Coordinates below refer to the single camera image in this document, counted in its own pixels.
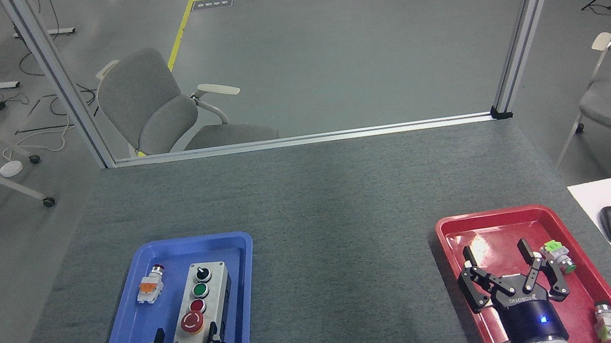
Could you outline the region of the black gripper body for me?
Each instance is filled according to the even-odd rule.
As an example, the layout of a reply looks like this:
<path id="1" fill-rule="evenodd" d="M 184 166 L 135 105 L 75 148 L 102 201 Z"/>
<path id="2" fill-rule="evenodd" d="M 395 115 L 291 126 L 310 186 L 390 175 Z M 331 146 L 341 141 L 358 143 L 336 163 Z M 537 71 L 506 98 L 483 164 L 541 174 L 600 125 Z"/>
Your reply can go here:
<path id="1" fill-rule="evenodd" d="M 493 288 L 495 310 L 507 339 L 511 343 L 568 341 L 569 333 L 549 300 L 548 291 L 536 283 L 526 292 L 524 282 L 509 281 L 508 288 L 513 289 L 510 293 L 499 286 Z"/>

